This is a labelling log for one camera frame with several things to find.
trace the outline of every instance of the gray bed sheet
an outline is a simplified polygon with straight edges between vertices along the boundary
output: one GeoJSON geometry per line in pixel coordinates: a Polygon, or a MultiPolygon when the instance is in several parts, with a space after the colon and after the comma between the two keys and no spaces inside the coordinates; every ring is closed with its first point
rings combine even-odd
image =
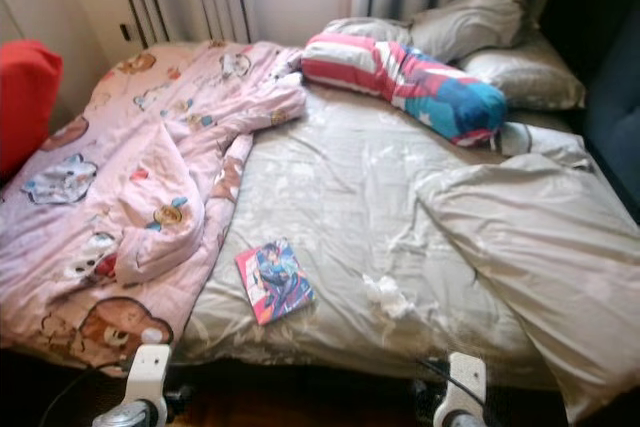
{"type": "Polygon", "coordinates": [[[503,160],[455,147],[384,101],[310,87],[305,118],[256,135],[222,252],[174,360],[313,363],[411,378],[416,357],[461,351],[485,360],[494,385],[554,388],[513,313],[416,198],[425,173],[503,160]],[[318,299],[261,327],[234,257],[279,237],[318,299]],[[415,309],[391,319],[368,300],[363,274],[392,277],[415,309]]]}

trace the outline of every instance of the striped pillow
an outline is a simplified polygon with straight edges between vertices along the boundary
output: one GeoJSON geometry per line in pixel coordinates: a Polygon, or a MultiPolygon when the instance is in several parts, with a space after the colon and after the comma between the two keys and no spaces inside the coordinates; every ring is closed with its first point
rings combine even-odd
{"type": "Polygon", "coordinates": [[[381,96],[455,144],[492,137],[504,122],[502,93],[397,42],[320,34],[302,55],[309,80],[381,96]]]}

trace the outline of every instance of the pink blanket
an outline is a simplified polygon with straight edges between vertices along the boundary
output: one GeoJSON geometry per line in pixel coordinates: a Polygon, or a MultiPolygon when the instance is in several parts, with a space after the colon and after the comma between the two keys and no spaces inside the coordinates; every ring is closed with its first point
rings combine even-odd
{"type": "Polygon", "coordinates": [[[177,342],[224,241],[252,132],[304,110],[299,84],[282,79],[297,55],[159,45],[105,75],[2,192],[3,345],[97,366],[177,342]]]}

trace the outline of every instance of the comic book cover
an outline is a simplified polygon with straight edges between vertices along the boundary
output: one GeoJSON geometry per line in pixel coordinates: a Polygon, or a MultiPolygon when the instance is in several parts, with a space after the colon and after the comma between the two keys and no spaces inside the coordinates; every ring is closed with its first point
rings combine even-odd
{"type": "Polygon", "coordinates": [[[287,239],[243,252],[236,257],[236,264],[260,325],[315,299],[287,239]]]}

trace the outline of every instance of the crumpled tissue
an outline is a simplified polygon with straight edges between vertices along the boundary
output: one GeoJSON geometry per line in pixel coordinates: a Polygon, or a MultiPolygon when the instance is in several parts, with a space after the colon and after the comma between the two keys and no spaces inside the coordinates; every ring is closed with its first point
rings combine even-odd
{"type": "Polygon", "coordinates": [[[380,280],[374,282],[371,277],[362,274],[362,280],[369,301],[379,304],[382,311],[392,319],[399,319],[415,310],[416,306],[402,295],[398,284],[391,277],[384,275],[380,280]]]}

